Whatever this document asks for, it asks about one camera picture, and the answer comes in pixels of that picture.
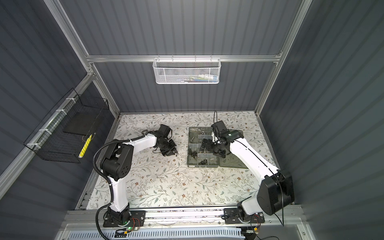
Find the black hex bolt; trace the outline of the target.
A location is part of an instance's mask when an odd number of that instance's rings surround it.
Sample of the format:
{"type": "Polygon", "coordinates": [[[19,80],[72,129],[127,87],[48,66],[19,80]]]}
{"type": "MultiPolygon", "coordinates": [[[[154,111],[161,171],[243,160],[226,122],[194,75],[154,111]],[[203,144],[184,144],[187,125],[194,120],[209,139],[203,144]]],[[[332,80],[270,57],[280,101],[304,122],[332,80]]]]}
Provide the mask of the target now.
{"type": "Polygon", "coordinates": [[[192,156],[193,158],[197,158],[197,157],[198,157],[198,153],[197,153],[196,151],[193,151],[193,152],[191,153],[191,156],[192,156]]]}

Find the translucent green organizer box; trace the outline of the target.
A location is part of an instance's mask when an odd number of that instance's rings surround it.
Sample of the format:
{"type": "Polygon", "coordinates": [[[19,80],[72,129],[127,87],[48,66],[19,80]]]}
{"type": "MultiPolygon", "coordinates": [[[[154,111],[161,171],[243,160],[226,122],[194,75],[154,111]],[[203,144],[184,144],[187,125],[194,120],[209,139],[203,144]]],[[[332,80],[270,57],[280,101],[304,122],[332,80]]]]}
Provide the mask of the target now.
{"type": "Polygon", "coordinates": [[[214,134],[211,127],[189,127],[189,141],[188,141],[188,167],[195,168],[236,168],[246,169],[246,165],[235,155],[230,153],[226,157],[217,157],[210,152],[201,152],[200,146],[203,139],[214,140],[214,134]],[[196,135],[194,143],[191,143],[192,135],[196,135]],[[191,153],[196,151],[198,153],[197,158],[193,158],[191,153]],[[208,160],[208,165],[200,165],[199,163],[204,160],[208,160]]]}

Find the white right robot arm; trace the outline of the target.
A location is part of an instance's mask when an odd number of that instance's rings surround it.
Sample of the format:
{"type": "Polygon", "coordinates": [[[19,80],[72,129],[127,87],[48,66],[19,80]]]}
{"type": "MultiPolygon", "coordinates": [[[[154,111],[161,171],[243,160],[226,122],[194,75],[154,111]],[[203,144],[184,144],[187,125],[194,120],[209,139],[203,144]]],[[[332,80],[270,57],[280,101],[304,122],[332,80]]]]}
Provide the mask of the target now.
{"type": "Polygon", "coordinates": [[[292,175],[265,160],[244,138],[232,142],[203,139],[202,146],[208,152],[222,156],[229,150],[239,158],[257,178],[256,196],[240,202],[239,209],[247,216],[264,212],[271,216],[295,201],[292,175]]]}

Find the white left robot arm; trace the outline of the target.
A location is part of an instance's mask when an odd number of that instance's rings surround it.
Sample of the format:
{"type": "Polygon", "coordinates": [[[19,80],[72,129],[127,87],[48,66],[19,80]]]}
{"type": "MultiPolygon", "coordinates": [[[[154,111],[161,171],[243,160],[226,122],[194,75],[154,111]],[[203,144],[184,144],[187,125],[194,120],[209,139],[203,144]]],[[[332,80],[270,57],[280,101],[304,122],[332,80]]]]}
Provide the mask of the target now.
{"type": "Polygon", "coordinates": [[[131,170],[133,156],[149,148],[160,149],[160,153],[166,157],[178,154],[176,144],[172,139],[151,133],[132,140],[114,140],[104,144],[97,151],[99,153],[106,149],[100,166],[94,168],[109,184],[112,211],[120,213],[128,207],[125,177],[131,170]]]}

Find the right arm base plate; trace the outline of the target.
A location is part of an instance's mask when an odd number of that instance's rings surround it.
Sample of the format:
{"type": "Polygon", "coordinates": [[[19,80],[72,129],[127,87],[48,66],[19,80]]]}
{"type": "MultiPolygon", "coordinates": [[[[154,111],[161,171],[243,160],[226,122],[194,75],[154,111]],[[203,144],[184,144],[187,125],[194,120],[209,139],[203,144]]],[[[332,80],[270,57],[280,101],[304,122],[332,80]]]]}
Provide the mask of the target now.
{"type": "Polygon", "coordinates": [[[240,208],[224,208],[224,213],[221,215],[222,220],[225,221],[227,225],[235,224],[252,224],[252,225],[261,225],[265,223],[264,214],[262,212],[247,215],[240,208]]]}

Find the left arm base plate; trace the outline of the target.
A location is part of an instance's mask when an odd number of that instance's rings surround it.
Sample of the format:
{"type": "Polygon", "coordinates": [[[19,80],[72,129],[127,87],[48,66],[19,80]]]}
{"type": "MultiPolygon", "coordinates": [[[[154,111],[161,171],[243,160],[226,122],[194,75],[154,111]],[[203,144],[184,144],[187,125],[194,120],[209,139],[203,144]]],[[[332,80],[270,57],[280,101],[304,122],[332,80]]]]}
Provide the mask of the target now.
{"type": "Polygon", "coordinates": [[[118,213],[113,210],[107,210],[103,216],[103,227],[142,227],[145,222],[146,213],[146,211],[124,211],[118,213]]]}

